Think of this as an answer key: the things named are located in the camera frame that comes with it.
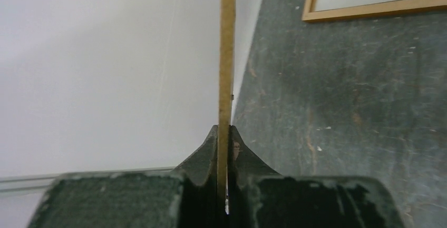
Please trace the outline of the brown fibreboard backing board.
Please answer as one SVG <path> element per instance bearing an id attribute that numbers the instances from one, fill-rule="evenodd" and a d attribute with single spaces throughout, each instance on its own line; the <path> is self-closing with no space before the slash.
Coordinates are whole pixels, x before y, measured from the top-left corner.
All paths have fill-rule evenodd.
<path id="1" fill-rule="evenodd" d="M 233 101 L 236 0 L 220 0 L 217 210 L 226 215 L 227 162 Z"/>

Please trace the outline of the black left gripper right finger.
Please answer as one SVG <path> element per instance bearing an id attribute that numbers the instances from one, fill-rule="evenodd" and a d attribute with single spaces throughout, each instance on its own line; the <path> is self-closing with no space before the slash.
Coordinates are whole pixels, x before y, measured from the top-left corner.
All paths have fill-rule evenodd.
<path id="1" fill-rule="evenodd" d="M 285 176 L 269 167 L 230 128 L 230 227 L 403 227 L 377 179 Z"/>

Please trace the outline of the golden wooden picture frame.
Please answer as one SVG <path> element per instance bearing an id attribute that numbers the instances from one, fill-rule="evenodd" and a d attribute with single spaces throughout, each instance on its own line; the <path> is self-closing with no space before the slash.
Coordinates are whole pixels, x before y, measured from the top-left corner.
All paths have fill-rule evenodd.
<path id="1" fill-rule="evenodd" d="M 305 0 L 302 21 L 325 22 L 355 18 L 414 14 L 426 11 L 445 11 L 446 0 L 395 0 L 346 8 L 315 11 L 317 0 Z"/>

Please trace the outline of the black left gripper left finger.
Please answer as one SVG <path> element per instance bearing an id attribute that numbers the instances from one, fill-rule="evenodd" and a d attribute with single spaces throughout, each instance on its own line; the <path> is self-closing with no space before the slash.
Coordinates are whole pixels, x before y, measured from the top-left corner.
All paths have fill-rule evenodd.
<path id="1" fill-rule="evenodd" d="M 29 227 L 217 227 L 217 126 L 170 172 L 62 180 Z"/>

